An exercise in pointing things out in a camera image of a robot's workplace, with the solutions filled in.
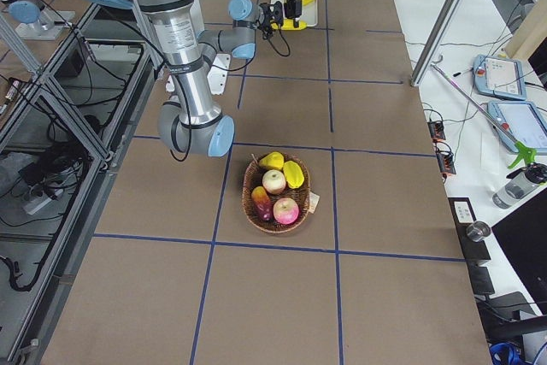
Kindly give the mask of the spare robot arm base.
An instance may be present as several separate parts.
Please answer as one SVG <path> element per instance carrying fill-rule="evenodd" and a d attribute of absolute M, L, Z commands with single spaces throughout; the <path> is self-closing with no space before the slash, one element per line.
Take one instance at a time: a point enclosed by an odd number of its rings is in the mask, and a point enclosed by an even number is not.
<path fill-rule="evenodd" d="M 23 39 L 55 40 L 75 17 L 74 11 L 55 11 L 42 0 L 1 0 L 19 25 L 16 33 Z"/>

